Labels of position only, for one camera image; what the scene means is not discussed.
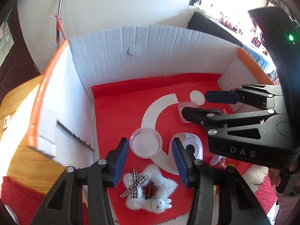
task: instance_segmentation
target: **bunny figurine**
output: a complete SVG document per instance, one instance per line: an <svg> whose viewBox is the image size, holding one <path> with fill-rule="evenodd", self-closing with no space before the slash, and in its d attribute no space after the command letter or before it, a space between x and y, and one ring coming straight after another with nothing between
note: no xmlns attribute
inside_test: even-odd
<svg viewBox="0 0 300 225"><path fill-rule="evenodd" d="M162 213L166 209L172 208L172 205L170 204L171 201L171 199L166 199L166 201L164 201L163 199L154 199L152 201L152 210L155 213Z"/></svg>

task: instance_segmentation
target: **blue gripper pad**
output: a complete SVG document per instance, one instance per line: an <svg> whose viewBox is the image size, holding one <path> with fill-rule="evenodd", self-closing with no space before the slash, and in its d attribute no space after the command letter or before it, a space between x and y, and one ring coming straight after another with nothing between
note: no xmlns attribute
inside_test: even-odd
<svg viewBox="0 0 300 225"><path fill-rule="evenodd" d="M129 141L126 138L122 138L110 161L111 163L114 163L113 167L110 166L110 168L113 168L113 170L111 170L112 172L110 172L113 174L112 177L113 187L115 187L117 183L121 181L122 172L125 166L128 152L129 152Z"/></svg>
<svg viewBox="0 0 300 225"><path fill-rule="evenodd" d="M204 97L211 103L236 104L241 101L241 97L234 91L208 91Z"/></svg>
<svg viewBox="0 0 300 225"><path fill-rule="evenodd" d="M175 139L172 141L172 153L175 159L175 163L178 169L179 177L181 182L184 184L185 187L189 186L189 179L188 179L188 168L185 164L185 161L180 153L180 150L177 146Z"/></svg>

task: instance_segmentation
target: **white curved logo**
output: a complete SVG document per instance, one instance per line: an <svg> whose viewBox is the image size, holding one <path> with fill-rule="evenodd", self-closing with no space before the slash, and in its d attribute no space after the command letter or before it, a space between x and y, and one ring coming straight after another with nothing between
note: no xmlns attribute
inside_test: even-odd
<svg viewBox="0 0 300 225"><path fill-rule="evenodd" d="M190 93L191 101L195 101L198 105L203 105L205 102L204 95L199 91L192 91ZM160 113L166 109L168 106L173 104L178 104L178 99L176 94L169 94L165 95L156 101L154 101L146 110L142 123L141 128L148 127L155 129L156 121L160 115ZM163 151L157 154L157 156L151 158L151 160L159 166L161 169L165 170L168 173L172 173L175 175L178 174L178 170L171 166L169 163L168 155Z"/></svg>

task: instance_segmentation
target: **white circle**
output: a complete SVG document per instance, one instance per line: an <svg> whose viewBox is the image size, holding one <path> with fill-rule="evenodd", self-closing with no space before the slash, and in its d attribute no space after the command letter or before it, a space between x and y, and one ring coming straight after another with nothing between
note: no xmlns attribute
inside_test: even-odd
<svg viewBox="0 0 300 225"><path fill-rule="evenodd" d="M235 84L236 84L236 78L233 75L230 75L228 77L227 81L230 86L235 86Z"/></svg>
<svg viewBox="0 0 300 225"><path fill-rule="evenodd" d="M134 137L132 147L134 152L139 156L150 157L157 152L159 142L153 134L139 133Z"/></svg>
<svg viewBox="0 0 300 225"><path fill-rule="evenodd" d="M200 91L192 91L190 93L190 100L196 102L198 106L201 106L205 102L205 97Z"/></svg>

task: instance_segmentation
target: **star-shaped plush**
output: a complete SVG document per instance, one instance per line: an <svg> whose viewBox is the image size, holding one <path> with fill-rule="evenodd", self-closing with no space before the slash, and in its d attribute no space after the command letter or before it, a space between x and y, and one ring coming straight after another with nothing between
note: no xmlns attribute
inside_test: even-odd
<svg viewBox="0 0 300 225"><path fill-rule="evenodd" d="M137 187L137 199L131 198L131 195L128 195L126 206L132 210L144 209L158 214L172 208L170 204L172 200L168 197L175 191L178 184L171 179L165 178L161 174L159 167L155 164L146 167L139 176L141 177L143 174L147 176L147 180ZM150 181L156 187L156 192L151 199L145 199L142 187L146 186ZM134 185L132 173L125 174L123 182L127 189Z"/></svg>

